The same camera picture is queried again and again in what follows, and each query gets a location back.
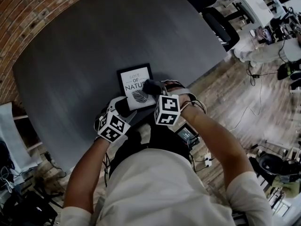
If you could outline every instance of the brick wall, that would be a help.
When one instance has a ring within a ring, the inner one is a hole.
[[[27,44],[78,0],[0,0],[0,104],[20,104],[12,66]]]

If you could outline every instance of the power strip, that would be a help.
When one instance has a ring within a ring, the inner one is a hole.
[[[206,167],[211,167],[212,166],[212,159],[211,159],[211,153],[207,153],[204,156],[204,160],[205,160],[205,165]]]

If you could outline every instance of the tabletop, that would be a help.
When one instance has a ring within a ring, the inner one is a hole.
[[[261,27],[265,27],[274,17],[269,7],[264,0],[242,0],[247,7],[246,9],[251,10]]]
[[[96,137],[95,116],[120,95],[116,71],[150,63],[188,86],[226,52],[187,0],[80,0],[27,46],[13,71],[23,105],[68,170]]]

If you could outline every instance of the shirt sleeve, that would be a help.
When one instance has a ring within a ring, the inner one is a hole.
[[[237,176],[229,184],[226,194],[231,208],[244,212],[250,226],[271,225],[271,206],[254,172]]]
[[[62,226],[89,226],[91,220],[91,213],[86,210],[67,207],[61,212]]]

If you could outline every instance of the white cube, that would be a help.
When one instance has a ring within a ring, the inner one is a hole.
[[[174,126],[181,114],[179,96],[160,96],[155,110],[157,125]]]
[[[111,143],[115,143],[130,128],[130,125],[108,111],[99,118],[97,134]]]

